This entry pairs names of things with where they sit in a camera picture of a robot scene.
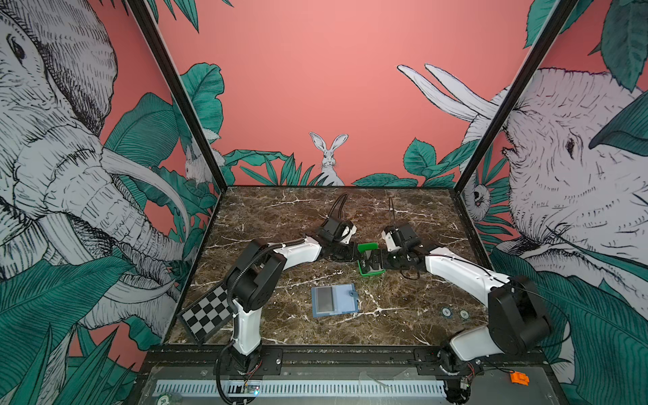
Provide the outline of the green plastic card tray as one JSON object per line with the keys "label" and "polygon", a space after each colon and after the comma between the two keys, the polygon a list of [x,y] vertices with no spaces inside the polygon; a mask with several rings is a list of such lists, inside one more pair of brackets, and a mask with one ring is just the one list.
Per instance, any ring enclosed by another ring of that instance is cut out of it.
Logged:
{"label": "green plastic card tray", "polygon": [[359,244],[358,251],[359,274],[362,277],[382,275],[386,272],[383,250],[377,243]]}

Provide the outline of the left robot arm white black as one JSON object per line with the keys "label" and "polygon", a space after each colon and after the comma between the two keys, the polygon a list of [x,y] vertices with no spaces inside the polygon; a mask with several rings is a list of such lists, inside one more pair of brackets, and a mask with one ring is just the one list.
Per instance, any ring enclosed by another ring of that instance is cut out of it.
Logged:
{"label": "left robot arm white black", "polygon": [[359,258],[351,241],[357,227],[350,221],[329,217],[315,231],[293,241],[254,239],[227,273],[226,305],[234,319],[232,349],[243,358],[261,346],[261,313],[284,271],[322,259],[352,262]]}

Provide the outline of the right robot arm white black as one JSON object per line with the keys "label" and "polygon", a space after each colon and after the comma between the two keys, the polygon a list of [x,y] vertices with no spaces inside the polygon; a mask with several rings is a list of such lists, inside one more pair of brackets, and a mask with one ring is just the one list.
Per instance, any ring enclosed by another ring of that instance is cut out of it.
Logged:
{"label": "right robot arm white black", "polygon": [[388,226],[381,237],[388,264],[412,266],[443,278],[487,308],[487,324],[450,339],[455,359],[468,362],[494,354],[525,354],[553,332],[543,298],[528,277],[496,273],[445,246],[425,243],[410,224]]}

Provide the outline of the blue leather card holder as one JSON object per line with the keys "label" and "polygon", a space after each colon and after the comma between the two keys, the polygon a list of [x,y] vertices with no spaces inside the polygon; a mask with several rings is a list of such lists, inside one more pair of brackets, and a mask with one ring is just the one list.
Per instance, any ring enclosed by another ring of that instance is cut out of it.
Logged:
{"label": "blue leather card holder", "polygon": [[[316,289],[331,287],[334,294],[335,310],[329,313],[316,313]],[[359,312],[359,295],[353,283],[329,285],[312,288],[312,315],[314,318],[354,314]]]}

